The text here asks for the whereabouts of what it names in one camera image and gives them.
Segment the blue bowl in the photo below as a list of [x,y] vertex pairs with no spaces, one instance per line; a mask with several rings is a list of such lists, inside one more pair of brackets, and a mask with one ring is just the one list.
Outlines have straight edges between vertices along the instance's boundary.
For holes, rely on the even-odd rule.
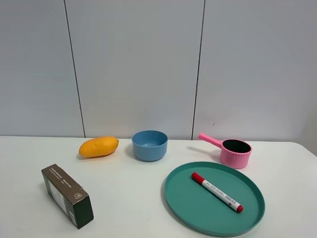
[[145,162],[162,159],[167,152],[167,144],[167,135],[156,130],[140,131],[132,137],[134,156]]

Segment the pink saucepan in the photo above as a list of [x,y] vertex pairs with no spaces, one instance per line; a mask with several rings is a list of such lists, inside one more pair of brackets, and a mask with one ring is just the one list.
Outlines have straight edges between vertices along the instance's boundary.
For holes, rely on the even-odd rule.
[[204,133],[198,138],[221,149],[220,162],[234,169],[243,169],[247,166],[252,152],[252,147],[241,140],[226,139],[223,141],[214,139]]

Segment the brown cardboard box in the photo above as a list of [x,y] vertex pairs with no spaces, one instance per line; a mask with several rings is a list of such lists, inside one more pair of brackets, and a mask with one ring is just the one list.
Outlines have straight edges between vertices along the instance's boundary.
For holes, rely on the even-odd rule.
[[89,194],[57,164],[41,170],[48,194],[80,229],[94,219]]

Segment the yellow mango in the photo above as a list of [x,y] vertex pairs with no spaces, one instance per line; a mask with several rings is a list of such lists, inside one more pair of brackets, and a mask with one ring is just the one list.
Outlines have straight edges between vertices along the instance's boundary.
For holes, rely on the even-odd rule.
[[79,154],[85,158],[102,157],[113,153],[119,140],[112,136],[98,137],[84,142],[79,148]]

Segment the green round plate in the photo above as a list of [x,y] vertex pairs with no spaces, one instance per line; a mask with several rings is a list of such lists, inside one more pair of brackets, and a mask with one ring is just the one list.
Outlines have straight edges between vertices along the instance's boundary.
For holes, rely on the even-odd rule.
[[[194,181],[192,173],[206,179],[228,198],[218,198]],[[191,162],[174,169],[165,180],[164,196],[182,222],[216,237],[243,235],[265,213],[264,197],[252,180],[238,170],[212,162]]]

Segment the red white marker pen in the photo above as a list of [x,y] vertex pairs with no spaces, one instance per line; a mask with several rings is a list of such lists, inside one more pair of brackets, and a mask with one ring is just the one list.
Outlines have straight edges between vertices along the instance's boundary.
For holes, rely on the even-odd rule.
[[223,191],[221,191],[219,188],[217,188],[216,186],[214,186],[213,184],[211,184],[209,181],[207,181],[206,179],[204,179],[201,175],[199,175],[196,172],[193,172],[191,174],[191,178],[198,184],[200,184],[201,186],[203,186],[204,188],[206,188],[209,192],[211,192],[212,194],[214,194],[217,198],[219,198],[220,200],[222,200],[224,203],[226,203],[229,207],[231,207],[234,211],[236,211],[237,213],[241,213],[243,211],[243,206],[238,203],[236,200],[234,200],[233,198],[231,198],[229,195],[227,195],[226,193],[224,193]]

